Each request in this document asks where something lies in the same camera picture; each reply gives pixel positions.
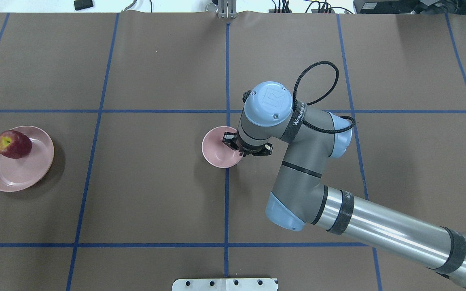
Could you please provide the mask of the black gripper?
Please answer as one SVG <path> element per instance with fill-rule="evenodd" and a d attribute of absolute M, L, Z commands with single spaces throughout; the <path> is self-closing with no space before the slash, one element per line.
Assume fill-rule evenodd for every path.
<path fill-rule="evenodd" d="M 273 151 L 273 144 L 266 142 L 261 145 L 253 145 L 244 141 L 240 134 L 226 131 L 222 136 L 222 143 L 229 149 L 239 152 L 241 157 L 247 155 L 270 156 Z"/>

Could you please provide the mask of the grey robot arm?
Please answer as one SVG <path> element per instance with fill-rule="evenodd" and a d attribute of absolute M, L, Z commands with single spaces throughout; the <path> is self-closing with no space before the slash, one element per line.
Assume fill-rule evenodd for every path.
<path fill-rule="evenodd" d="M 278 82 L 262 82 L 242 96 L 235 133 L 222 142 L 240 156 L 269 156 L 274 137 L 287 143 L 266 206 L 272 223 L 300 231 L 306 224 L 347 236 L 433 270 L 466 289 L 466 232 L 435 226 L 325 185 L 330 158 L 344 155 L 354 119 L 316 110 Z"/>

